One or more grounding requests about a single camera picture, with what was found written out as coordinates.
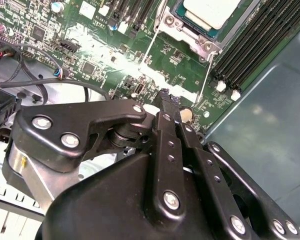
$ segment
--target chip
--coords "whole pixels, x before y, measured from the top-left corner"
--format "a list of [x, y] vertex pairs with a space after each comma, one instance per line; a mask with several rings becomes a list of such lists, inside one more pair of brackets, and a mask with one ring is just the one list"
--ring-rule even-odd
[[85, 62], [85, 64], [83, 65], [82, 68], [82, 72], [84, 72], [85, 74], [91, 75], [95, 70], [95, 66], [93, 66], [92, 64]]
[[31, 37], [33, 37], [35, 40], [42, 42], [44, 40], [45, 34], [45, 30], [41, 29], [38, 26], [34, 26]]

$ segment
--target metal sheet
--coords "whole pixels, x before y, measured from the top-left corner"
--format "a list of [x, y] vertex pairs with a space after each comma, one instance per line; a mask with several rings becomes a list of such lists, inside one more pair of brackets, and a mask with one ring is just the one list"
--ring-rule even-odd
[[208, 133], [300, 226], [300, 33]]

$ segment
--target green circuit board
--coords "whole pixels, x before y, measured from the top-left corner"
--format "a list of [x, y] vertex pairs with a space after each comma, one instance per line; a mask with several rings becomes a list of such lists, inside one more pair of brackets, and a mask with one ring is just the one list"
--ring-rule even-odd
[[[7, 27], [7, 38], [35, 45], [51, 54], [68, 70], [72, 79], [90, 82], [109, 92], [110, 96], [119, 94], [120, 98], [131, 97], [141, 84], [143, 88], [138, 92], [136, 100], [150, 104], [160, 88], [153, 79], [142, 75], [138, 69], [154, 37], [155, 17], [161, 0], [156, 0], [149, 9], [147, 18], [134, 39], [128, 34], [110, 30], [108, 24], [112, 12], [106, 16], [99, 13], [100, 6], [105, 2], [107, 1], [64, 0], [63, 12], [55, 14], [51, 11], [50, 0], [0, 0], [0, 24]], [[168, 6], [172, 8], [176, 2], [177, 0], [170, 0]], [[218, 40], [224, 38], [231, 30], [251, 2], [252, 0], [242, 1], [227, 25], [219, 31]], [[237, 34], [245, 28], [245, 24], [242, 23]], [[286, 37], [256, 73], [265, 68], [293, 36], [290, 34]], [[79, 50], [68, 54], [60, 52], [55, 46], [60, 39], [73, 40], [80, 45]], [[39, 61], [53, 66], [40, 53], [29, 53]], [[200, 92], [209, 65], [208, 62], [199, 61], [198, 55], [192, 52], [186, 43], [176, 41], [165, 33], [158, 34], [145, 63], [163, 75], [169, 85], [179, 85], [194, 94]], [[130, 76], [132, 81], [127, 87], [127, 79]], [[244, 88], [256, 76], [257, 74], [251, 76]], [[193, 109], [194, 118], [191, 125], [197, 131], [201, 128], [207, 130], [232, 103], [227, 95], [217, 92], [209, 84], [199, 103], [194, 104], [181, 97], [181, 105]]]

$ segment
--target black connector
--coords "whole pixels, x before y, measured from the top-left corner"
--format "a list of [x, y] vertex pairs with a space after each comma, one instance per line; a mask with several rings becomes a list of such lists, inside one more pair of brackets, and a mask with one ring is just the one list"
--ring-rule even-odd
[[21, 108], [21, 99], [0, 90], [0, 127]]

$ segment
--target screw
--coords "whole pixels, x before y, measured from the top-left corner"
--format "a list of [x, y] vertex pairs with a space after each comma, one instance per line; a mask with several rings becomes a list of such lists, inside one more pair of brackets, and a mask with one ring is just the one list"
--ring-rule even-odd
[[32, 120], [32, 125], [37, 129], [47, 130], [47, 129], [51, 128], [52, 123], [49, 119], [47, 119], [43, 116], [39, 116]]
[[213, 144], [212, 147], [216, 152], [220, 152], [220, 148], [217, 145]]
[[174, 24], [175, 18], [173, 16], [169, 15], [165, 18], [164, 21], [168, 26], [171, 26], [172, 24]]
[[210, 42], [205, 43], [205, 44], [203, 45], [203, 48], [204, 48], [204, 50], [209, 51], [209, 50], [211, 50], [211, 48], [212, 48], [212, 44], [211, 44]]
[[188, 125], [185, 125], [184, 127], [185, 127], [185, 130], [187, 130], [188, 132], [192, 132], [191, 127], [189, 127]]
[[167, 121], [171, 121], [171, 117], [168, 114], [163, 114], [163, 118]]
[[288, 229], [289, 229], [293, 234], [295, 234], [295, 235], [298, 234], [297, 229], [295, 228], [295, 226], [294, 226], [291, 222], [286, 221], [285, 223], [286, 223], [286, 226], [288, 227]]
[[166, 191], [163, 194], [163, 200], [164, 203], [168, 206], [168, 208], [172, 210], [177, 210], [180, 206], [178, 197], [171, 191]]
[[77, 136], [67, 133], [61, 137], [61, 142], [68, 148], [75, 148], [79, 145], [79, 139]]
[[142, 112], [141, 107], [138, 106], [138, 105], [133, 105], [133, 110], [135, 110], [135, 111], [138, 112], [138, 113], [141, 113], [141, 112]]
[[278, 222], [277, 220], [273, 220], [273, 225], [275, 227], [275, 229], [277, 229], [277, 231], [281, 234], [285, 234], [285, 229], [284, 227], [281, 225], [280, 222]]
[[237, 216], [232, 216], [230, 218], [230, 220], [231, 220], [232, 226], [238, 233], [240, 233], [240, 234], [246, 233], [245, 225], [242, 223], [242, 221]]

